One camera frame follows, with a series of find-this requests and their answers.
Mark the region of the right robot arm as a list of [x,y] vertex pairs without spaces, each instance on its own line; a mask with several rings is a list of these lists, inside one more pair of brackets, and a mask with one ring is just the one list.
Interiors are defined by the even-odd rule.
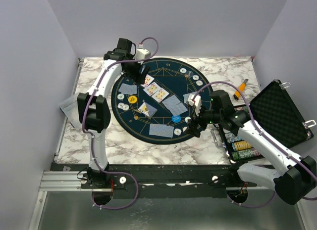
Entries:
[[229,95],[224,90],[210,94],[212,108],[202,105],[201,96],[191,94],[187,103],[193,112],[187,122],[185,133],[200,137],[208,124],[219,124],[235,136],[248,142],[270,164],[273,169],[256,166],[247,162],[238,164],[228,173],[233,186],[251,182],[267,187],[287,204],[294,205],[317,186],[317,163],[310,157],[302,157],[285,147],[254,120],[251,112],[235,110]]

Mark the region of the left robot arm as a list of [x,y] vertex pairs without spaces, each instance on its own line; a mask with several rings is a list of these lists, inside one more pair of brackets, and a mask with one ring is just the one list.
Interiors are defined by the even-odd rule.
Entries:
[[106,187],[110,181],[105,148],[105,131],[111,119],[107,97],[118,76],[124,75],[139,85],[144,84],[149,67],[143,63],[150,58],[151,52],[143,43],[136,45],[120,38],[116,48],[104,54],[102,69],[93,85],[77,96],[79,122],[83,133],[90,137],[87,177],[99,188]]

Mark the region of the blue playing card box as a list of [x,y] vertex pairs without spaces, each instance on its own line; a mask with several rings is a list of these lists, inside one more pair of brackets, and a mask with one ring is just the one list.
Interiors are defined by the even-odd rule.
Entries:
[[137,110],[139,113],[143,114],[149,119],[151,119],[157,112],[157,109],[155,107],[146,102],[143,102]]

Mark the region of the white 5 poker chip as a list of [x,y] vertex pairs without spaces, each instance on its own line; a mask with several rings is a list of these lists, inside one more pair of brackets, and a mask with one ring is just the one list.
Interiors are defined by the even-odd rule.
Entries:
[[180,136],[180,135],[182,134],[182,130],[176,128],[176,129],[174,129],[174,134],[175,134],[176,136]]

